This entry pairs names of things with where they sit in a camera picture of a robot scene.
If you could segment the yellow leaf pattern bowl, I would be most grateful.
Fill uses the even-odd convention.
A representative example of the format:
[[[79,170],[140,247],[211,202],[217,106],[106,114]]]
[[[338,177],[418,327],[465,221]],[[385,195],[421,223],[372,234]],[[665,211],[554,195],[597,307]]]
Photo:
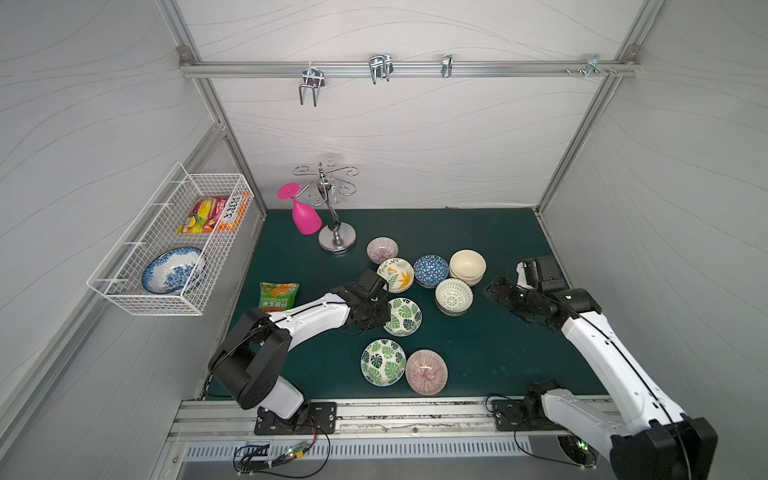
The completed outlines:
[[[387,291],[397,294],[407,291],[414,283],[414,269],[402,258],[383,261],[377,268],[377,274],[387,283]]]

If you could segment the green leaf bowl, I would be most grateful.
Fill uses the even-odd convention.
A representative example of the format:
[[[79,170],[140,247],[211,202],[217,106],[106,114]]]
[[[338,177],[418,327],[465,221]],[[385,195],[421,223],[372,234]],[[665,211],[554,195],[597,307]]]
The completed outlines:
[[[368,344],[362,352],[360,369],[370,384],[388,387],[402,378],[406,362],[406,354],[397,342],[378,339]]]
[[[388,302],[390,319],[384,325],[389,334],[407,337],[421,326],[423,313],[419,305],[408,298],[394,298]]]

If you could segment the pink striped bowl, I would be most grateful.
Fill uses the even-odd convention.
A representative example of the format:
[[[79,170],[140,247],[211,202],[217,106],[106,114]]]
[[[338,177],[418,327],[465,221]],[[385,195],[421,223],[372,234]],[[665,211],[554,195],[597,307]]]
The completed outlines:
[[[435,396],[447,384],[448,368],[437,352],[422,349],[408,358],[405,376],[414,392],[422,396]]]
[[[395,258],[398,253],[399,246],[397,242],[389,237],[374,238],[366,246],[368,259],[377,265]]]

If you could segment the green leaf bowl front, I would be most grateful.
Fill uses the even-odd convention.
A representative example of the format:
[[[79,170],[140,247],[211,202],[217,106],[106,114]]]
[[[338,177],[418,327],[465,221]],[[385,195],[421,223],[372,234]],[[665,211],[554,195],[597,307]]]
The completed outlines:
[[[402,378],[406,362],[406,354],[397,342],[378,339],[368,344],[362,352],[360,369],[370,384],[388,387]]]

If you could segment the blue triangle pattern bowl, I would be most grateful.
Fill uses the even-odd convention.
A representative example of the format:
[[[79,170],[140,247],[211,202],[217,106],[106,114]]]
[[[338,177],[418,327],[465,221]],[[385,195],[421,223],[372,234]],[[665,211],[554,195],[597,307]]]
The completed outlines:
[[[428,289],[436,288],[449,276],[449,263],[439,255],[424,255],[413,264],[415,281]]]

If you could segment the green lattice pattern bowl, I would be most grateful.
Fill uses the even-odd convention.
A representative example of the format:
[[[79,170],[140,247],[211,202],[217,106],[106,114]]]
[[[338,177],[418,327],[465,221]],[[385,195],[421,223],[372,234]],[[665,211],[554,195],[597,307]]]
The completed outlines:
[[[471,287],[461,280],[447,278],[435,288],[437,305],[452,311],[469,309],[474,296]]]

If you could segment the pink striped bowl front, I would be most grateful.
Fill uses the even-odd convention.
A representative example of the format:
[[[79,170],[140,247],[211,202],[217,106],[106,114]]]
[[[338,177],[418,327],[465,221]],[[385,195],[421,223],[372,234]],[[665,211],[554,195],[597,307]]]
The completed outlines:
[[[437,352],[422,349],[408,358],[405,376],[414,392],[422,396],[435,396],[447,384],[448,368]]]

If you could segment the cream bowl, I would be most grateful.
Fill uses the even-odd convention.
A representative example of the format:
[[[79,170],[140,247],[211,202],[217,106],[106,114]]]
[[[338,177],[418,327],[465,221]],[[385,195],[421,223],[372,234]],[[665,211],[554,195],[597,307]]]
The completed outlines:
[[[466,283],[467,285],[469,285],[470,287],[472,287],[472,286],[477,285],[483,279],[483,276],[480,275],[480,276],[473,277],[473,278],[455,276],[455,279],[461,280],[464,283]]]
[[[485,258],[474,250],[459,250],[449,260],[450,275],[464,281],[479,280],[484,276],[486,269]]]

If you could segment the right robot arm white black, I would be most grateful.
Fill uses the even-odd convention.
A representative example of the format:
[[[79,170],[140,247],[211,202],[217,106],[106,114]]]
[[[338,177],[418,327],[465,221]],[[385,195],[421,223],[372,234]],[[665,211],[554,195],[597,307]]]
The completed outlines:
[[[519,415],[531,425],[568,430],[606,458],[619,479],[706,479],[718,435],[689,416],[640,366],[584,289],[560,280],[517,285],[502,277],[485,296],[532,322],[543,318],[580,352],[613,400],[613,418],[555,381],[530,386]]]

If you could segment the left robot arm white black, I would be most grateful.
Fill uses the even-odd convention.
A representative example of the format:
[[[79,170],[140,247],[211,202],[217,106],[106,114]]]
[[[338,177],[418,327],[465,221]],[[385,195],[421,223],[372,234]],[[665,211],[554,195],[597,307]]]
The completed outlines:
[[[366,270],[355,282],[304,305],[245,312],[209,360],[208,371],[244,410],[271,413],[297,427],[308,422],[310,400],[282,376],[291,349],[326,331],[378,328],[389,321],[388,282]]]

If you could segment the chrome glass holder stand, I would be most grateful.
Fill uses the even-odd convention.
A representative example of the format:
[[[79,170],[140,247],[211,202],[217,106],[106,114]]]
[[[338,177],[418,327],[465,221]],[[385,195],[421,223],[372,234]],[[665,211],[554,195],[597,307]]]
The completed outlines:
[[[350,197],[357,192],[356,185],[349,178],[359,174],[356,166],[338,166],[335,163],[319,162],[316,167],[300,165],[294,168],[295,177],[308,176],[310,182],[300,189],[300,194],[310,187],[317,193],[310,193],[308,199],[316,199],[315,206],[324,205],[331,220],[318,233],[319,245],[334,255],[346,254],[355,244],[357,235],[355,229],[342,221],[335,206],[343,197]]]

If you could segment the red lattice pattern bowl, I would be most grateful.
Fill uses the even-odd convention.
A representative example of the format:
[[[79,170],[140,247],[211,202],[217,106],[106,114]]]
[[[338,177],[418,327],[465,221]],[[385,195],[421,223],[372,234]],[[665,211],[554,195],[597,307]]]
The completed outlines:
[[[452,310],[444,309],[441,305],[437,305],[437,308],[442,314],[451,316],[451,317],[458,317],[458,316],[464,315],[469,310],[469,309],[465,309],[462,311],[452,311]]]

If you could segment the green table mat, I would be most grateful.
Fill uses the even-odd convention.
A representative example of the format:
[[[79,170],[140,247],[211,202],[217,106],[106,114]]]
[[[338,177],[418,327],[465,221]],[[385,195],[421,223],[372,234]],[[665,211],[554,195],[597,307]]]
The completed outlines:
[[[393,239],[401,258],[415,261],[435,254],[443,258],[470,249],[486,260],[485,277],[514,279],[516,264],[548,256],[550,245],[528,209],[480,210],[345,210],[342,220],[356,230],[357,240],[346,254],[324,251],[313,236],[296,229],[286,210],[271,211],[255,247],[236,307],[242,315],[254,308],[264,282],[299,284],[296,301],[314,300],[331,288],[356,280],[371,268],[367,244],[378,237]],[[423,321],[401,339],[407,353],[437,352],[448,367],[447,396],[522,395],[535,382],[554,380],[577,394],[600,394],[603,386],[578,350],[560,333],[529,324],[503,306],[489,301],[480,286],[463,315],[442,314],[434,293],[412,286],[406,297],[421,308]],[[364,348],[383,338],[381,328],[365,332],[331,330],[294,349],[284,377],[312,398],[409,397],[405,380],[389,387],[368,383],[360,369]]]

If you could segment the green snack packet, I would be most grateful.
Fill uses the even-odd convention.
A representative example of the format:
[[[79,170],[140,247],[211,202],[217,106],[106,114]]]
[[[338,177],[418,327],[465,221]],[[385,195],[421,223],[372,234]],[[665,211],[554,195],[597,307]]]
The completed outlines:
[[[299,283],[261,282],[258,308],[264,312],[285,311],[294,307]]]

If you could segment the pink plastic wine glass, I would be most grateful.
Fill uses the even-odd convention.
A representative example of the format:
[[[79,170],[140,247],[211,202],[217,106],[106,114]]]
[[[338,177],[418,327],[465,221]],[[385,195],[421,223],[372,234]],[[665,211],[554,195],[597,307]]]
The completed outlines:
[[[277,192],[277,197],[280,200],[292,201],[292,219],[302,235],[312,235],[319,232],[323,227],[323,222],[316,210],[298,200],[307,188],[308,185],[301,187],[298,183],[293,182],[283,185]]]

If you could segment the colourful snack packet in basket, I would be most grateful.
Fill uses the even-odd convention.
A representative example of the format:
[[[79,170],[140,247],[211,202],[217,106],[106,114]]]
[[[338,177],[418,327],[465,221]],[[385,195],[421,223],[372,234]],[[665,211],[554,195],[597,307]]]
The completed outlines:
[[[250,193],[199,198],[177,228],[177,234],[234,232],[248,209]]]

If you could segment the blue floral bowl in basket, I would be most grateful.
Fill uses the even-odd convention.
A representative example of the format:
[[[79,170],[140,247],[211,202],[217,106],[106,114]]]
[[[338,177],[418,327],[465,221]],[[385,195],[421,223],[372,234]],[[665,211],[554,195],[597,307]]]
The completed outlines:
[[[206,276],[206,259],[201,249],[179,247],[154,259],[144,270],[143,288],[158,295],[178,295],[197,288]]]

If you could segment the double metal hook left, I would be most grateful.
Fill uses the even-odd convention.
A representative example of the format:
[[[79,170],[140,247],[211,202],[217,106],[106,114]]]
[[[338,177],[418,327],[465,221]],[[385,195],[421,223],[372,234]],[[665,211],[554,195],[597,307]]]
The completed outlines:
[[[320,69],[309,66],[302,72],[302,83],[298,87],[299,102],[304,105],[307,96],[311,96],[312,105],[318,106],[321,89],[325,86],[325,74]]]

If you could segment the double metal hook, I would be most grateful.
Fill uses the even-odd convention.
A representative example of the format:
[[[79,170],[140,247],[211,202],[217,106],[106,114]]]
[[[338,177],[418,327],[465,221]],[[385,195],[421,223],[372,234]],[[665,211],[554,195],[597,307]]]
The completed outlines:
[[[371,56],[368,60],[368,67],[374,85],[376,85],[379,80],[389,82],[391,75],[394,72],[392,57],[387,54]]]
[[[298,87],[299,102],[304,105],[307,96],[311,96],[312,105],[318,106],[321,89],[325,86],[325,74],[320,69],[309,66],[302,72],[302,83]]]

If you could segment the double metal hook middle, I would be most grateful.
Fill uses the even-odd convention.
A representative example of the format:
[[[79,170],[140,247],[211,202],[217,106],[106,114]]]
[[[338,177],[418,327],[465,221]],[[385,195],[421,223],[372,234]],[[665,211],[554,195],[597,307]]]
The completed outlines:
[[[368,67],[374,85],[376,85],[379,80],[389,82],[391,75],[394,72],[392,57],[387,54],[371,56],[368,60]]]

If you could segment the metal hook right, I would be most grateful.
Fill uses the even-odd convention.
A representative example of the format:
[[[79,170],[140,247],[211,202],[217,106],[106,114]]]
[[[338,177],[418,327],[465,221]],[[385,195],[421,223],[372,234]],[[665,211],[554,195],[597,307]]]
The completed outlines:
[[[600,56],[593,55],[585,63],[585,65],[579,69],[564,69],[563,72],[567,76],[579,76],[583,79],[588,78],[608,78],[617,74],[614,68],[602,67],[600,64]]]

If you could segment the single metal hook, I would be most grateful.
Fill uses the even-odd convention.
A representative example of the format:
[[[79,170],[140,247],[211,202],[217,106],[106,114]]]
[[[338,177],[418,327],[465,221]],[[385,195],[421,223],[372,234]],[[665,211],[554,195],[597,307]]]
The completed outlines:
[[[448,79],[452,75],[452,69],[453,69],[453,56],[450,54],[446,54],[442,58],[441,62],[441,77],[443,79]]]

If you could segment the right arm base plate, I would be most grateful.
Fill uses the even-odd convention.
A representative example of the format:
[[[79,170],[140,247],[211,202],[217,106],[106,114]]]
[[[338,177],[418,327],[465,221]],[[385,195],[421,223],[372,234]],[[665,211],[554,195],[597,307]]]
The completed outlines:
[[[543,407],[537,400],[528,397],[511,399],[492,397],[486,407],[494,418],[495,428],[500,432],[555,432],[567,429],[544,415]]]

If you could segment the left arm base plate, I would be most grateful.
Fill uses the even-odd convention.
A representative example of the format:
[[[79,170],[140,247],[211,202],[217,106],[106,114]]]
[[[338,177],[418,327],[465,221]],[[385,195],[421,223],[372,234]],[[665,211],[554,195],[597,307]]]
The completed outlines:
[[[305,401],[287,419],[259,407],[253,433],[257,436],[313,435],[314,428],[318,427],[332,434],[336,429],[336,415],[335,402]]]

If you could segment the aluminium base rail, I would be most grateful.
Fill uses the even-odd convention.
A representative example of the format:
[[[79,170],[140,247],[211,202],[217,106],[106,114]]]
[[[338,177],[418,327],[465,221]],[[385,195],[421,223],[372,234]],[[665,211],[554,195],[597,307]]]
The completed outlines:
[[[501,436],[485,397],[336,399],[334,440]],[[167,439],[171,442],[251,440],[255,409],[234,401],[184,401]]]

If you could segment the aluminium top rail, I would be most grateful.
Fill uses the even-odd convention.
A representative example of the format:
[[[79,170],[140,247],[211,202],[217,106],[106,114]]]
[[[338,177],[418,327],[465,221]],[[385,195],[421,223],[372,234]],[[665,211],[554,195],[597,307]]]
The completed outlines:
[[[188,79],[290,79],[301,81],[302,72],[314,66],[325,74],[325,80],[368,79],[371,80],[368,60],[365,61],[202,61],[197,59],[191,47],[177,48],[179,68]],[[403,61],[392,58],[394,72],[390,80],[408,78],[441,77],[440,59],[427,61]],[[563,70],[579,69],[588,59],[559,61],[465,61],[453,56],[453,78],[581,78],[567,76]],[[623,60],[603,60],[602,67],[614,68],[617,74],[611,77],[630,77],[641,70],[633,57]]]

